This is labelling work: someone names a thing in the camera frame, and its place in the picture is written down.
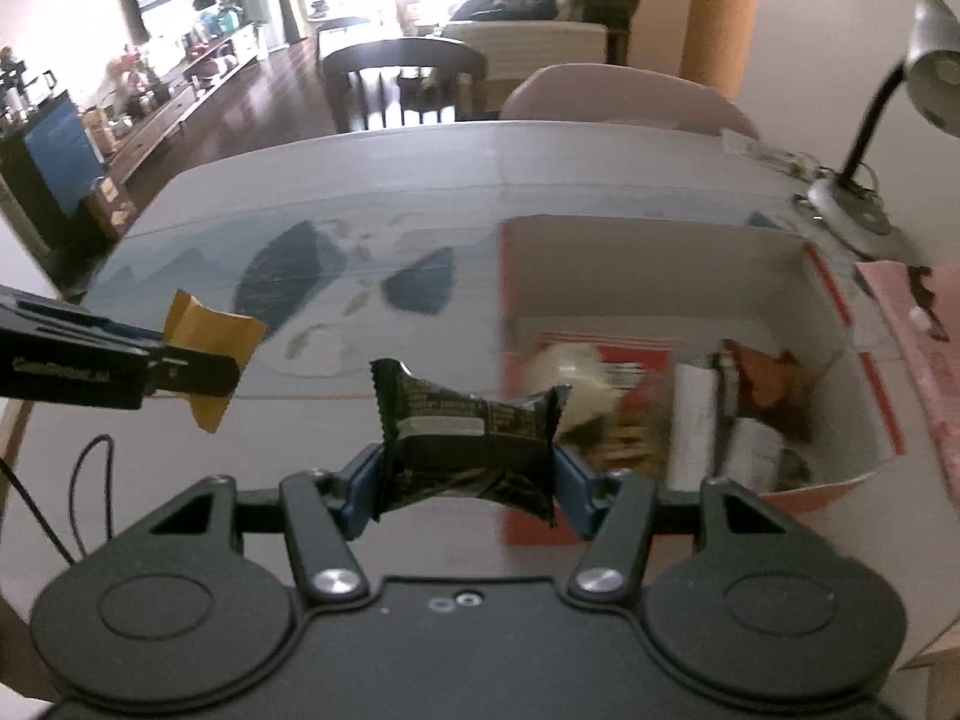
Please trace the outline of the wooden tv cabinet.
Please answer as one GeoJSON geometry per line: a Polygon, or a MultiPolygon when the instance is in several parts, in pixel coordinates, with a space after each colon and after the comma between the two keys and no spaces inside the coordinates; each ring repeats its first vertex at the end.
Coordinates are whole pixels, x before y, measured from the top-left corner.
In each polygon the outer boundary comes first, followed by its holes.
{"type": "Polygon", "coordinates": [[[236,76],[250,67],[259,54],[259,30],[247,23],[212,41],[185,51],[185,59],[160,82],[140,96],[142,114],[122,114],[116,98],[106,96],[99,106],[82,112],[82,122],[94,149],[106,161],[116,184],[127,184],[137,169],[174,132],[236,76]]]}

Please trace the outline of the dark green snack bar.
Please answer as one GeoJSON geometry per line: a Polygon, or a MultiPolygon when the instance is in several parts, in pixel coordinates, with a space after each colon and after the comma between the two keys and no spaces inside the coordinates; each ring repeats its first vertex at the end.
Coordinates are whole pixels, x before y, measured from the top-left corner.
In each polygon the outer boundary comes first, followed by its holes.
{"type": "Polygon", "coordinates": [[[371,362],[371,376],[382,431],[371,488],[375,517],[460,496],[555,522],[553,444],[566,385],[498,401],[420,379],[392,358],[371,362]]]}

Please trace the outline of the beige sofa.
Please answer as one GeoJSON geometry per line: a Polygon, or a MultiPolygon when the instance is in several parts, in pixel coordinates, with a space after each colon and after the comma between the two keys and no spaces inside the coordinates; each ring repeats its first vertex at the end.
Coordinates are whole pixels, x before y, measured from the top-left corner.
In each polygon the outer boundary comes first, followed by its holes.
{"type": "Polygon", "coordinates": [[[487,57],[492,82],[556,64],[623,65],[640,0],[464,0],[438,34],[487,57]]]}

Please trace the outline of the pink heart pouch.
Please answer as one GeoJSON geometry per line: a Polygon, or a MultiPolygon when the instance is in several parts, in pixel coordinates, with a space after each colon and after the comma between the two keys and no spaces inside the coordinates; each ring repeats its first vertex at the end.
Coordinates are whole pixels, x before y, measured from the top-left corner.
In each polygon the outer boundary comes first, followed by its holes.
{"type": "Polygon", "coordinates": [[[856,265],[907,363],[942,473],[958,497],[958,265],[856,265]]]}

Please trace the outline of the brown Oreo snack bag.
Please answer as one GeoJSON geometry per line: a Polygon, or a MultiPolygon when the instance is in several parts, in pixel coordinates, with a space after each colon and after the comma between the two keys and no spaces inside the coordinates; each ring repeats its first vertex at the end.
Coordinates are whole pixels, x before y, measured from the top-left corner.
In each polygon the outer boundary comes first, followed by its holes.
{"type": "Polygon", "coordinates": [[[800,360],[783,349],[767,355],[734,340],[722,349],[737,371],[737,416],[775,429],[789,442],[811,444],[811,378],[800,360]]]}

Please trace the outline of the cream white snack packet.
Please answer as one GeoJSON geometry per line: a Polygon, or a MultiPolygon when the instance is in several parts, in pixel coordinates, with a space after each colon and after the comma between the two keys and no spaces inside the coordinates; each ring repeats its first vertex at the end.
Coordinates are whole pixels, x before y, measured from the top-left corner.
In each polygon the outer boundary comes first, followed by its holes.
{"type": "Polygon", "coordinates": [[[622,392],[613,385],[595,344],[549,344],[523,362],[521,380],[528,394],[550,387],[565,390],[556,437],[566,444],[601,444],[607,423],[622,403],[622,392]]]}

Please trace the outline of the dark wooden chair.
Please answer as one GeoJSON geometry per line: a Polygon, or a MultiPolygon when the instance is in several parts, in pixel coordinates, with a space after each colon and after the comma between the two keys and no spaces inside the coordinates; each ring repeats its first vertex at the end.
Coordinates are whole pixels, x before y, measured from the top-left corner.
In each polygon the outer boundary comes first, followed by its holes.
{"type": "Polygon", "coordinates": [[[478,121],[488,60],[446,37],[396,37],[342,47],[317,62],[338,133],[478,121]]]}

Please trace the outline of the red cardboard shoe box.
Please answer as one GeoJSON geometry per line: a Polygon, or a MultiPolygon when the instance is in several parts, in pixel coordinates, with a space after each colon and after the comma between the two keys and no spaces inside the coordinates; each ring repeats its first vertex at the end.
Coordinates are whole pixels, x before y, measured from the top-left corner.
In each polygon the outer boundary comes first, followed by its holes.
{"type": "Polygon", "coordinates": [[[907,451],[880,377],[895,348],[850,259],[772,227],[604,216],[526,216],[501,226],[501,383],[527,390],[530,358],[592,344],[623,403],[664,421],[675,369],[727,340],[791,353],[809,382],[811,486],[773,494],[789,514],[820,511],[907,451]]]}

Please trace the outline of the pink upholstered chair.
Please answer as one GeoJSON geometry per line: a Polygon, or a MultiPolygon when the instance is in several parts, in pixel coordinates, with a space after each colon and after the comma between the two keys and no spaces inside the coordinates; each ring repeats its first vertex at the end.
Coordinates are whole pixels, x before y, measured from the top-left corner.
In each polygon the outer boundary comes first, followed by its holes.
{"type": "Polygon", "coordinates": [[[657,71],[608,64],[540,68],[503,103],[501,121],[639,125],[719,137],[758,138],[758,128],[711,86],[657,71]]]}

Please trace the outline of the black white snack packet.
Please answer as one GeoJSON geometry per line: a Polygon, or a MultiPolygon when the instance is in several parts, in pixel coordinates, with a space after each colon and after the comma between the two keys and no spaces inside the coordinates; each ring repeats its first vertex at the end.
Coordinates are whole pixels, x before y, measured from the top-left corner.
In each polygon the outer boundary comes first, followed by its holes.
{"type": "Polygon", "coordinates": [[[727,379],[718,355],[674,367],[667,488],[694,493],[704,479],[721,471],[734,414],[731,397],[736,393],[727,379]]]}

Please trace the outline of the red chips bag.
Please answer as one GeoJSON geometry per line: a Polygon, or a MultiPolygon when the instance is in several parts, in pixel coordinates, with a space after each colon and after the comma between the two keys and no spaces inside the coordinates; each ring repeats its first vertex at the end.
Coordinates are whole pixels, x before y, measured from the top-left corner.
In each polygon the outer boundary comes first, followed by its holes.
{"type": "Polygon", "coordinates": [[[555,437],[556,444],[574,450],[599,472],[625,468],[661,481],[669,458],[672,349],[662,343],[573,340],[558,335],[540,341],[540,349],[563,341],[599,348],[613,385],[622,392],[622,403],[617,416],[607,423],[601,444],[566,444],[555,437]]]}

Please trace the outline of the small yellow snack packet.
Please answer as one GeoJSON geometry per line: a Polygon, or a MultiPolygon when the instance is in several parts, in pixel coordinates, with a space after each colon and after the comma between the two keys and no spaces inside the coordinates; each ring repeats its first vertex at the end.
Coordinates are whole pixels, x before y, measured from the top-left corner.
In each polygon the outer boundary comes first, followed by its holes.
{"type": "MultiPolygon", "coordinates": [[[[176,348],[229,359],[236,364],[240,379],[265,333],[267,325],[262,320],[208,309],[179,289],[167,311],[163,340],[176,348]]],[[[236,384],[228,383],[224,395],[185,395],[200,429],[208,434],[218,431],[235,390],[236,384]]]]}

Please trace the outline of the coffee table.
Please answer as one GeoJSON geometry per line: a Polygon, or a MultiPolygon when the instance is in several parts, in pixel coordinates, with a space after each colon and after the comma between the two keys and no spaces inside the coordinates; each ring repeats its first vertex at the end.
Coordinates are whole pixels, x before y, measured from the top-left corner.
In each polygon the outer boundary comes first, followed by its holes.
{"type": "Polygon", "coordinates": [[[337,15],[334,13],[334,15],[311,16],[311,18],[309,18],[309,25],[313,27],[314,41],[316,41],[316,43],[320,43],[320,36],[322,36],[324,32],[370,24],[370,18],[359,15],[337,15]]]}

